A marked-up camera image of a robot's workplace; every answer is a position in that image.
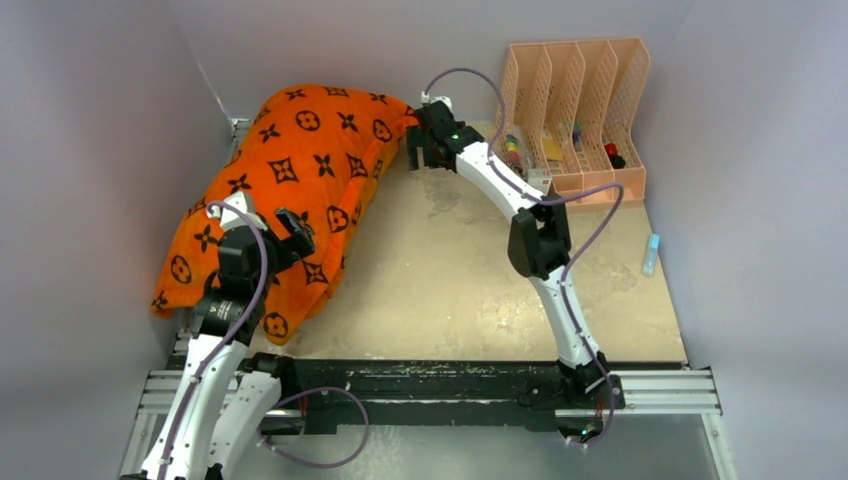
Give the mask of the orange patterned pillowcase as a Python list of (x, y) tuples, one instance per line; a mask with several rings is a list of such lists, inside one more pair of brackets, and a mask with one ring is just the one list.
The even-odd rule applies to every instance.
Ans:
[(301, 84), (270, 96), (229, 163), (183, 215), (153, 291), (152, 312), (168, 318), (201, 298), (223, 235), (205, 208), (244, 191), (279, 237), (285, 228), (269, 216), (284, 208), (315, 242), (314, 254), (271, 280), (261, 325), (270, 342), (287, 343), (338, 288), (362, 216), (416, 123), (409, 105), (381, 93)]

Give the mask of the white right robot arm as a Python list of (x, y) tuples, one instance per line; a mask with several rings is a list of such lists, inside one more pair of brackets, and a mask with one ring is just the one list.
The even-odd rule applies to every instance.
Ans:
[(509, 221), (507, 256), (513, 269), (530, 281), (547, 315), (564, 399), (576, 407), (589, 403), (610, 411), (623, 407), (623, 389), (577, 299), (564, 199), (545, 196), (524, 181), (477, 130), (456, 120), (444, 101), (426, 103), (412, 115), (418, 123), (406, 133), (410, 167), (442, 168), (462, 176)]

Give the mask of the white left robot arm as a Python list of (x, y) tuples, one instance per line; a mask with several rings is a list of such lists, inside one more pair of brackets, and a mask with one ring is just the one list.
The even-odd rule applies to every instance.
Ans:
[(256, 354), (245, 360), (265, 311), (272, 278), (311, 255), (311, 233), (292, 212), (274, 215), (278, 236), (253, 208), (216, 201), (208, 208), (223, 229), (217, 266), (192, 309), (197, 331), (160, 433), (132, 479), (225, 479), (265, 413), (297, 399), (289, 361)]

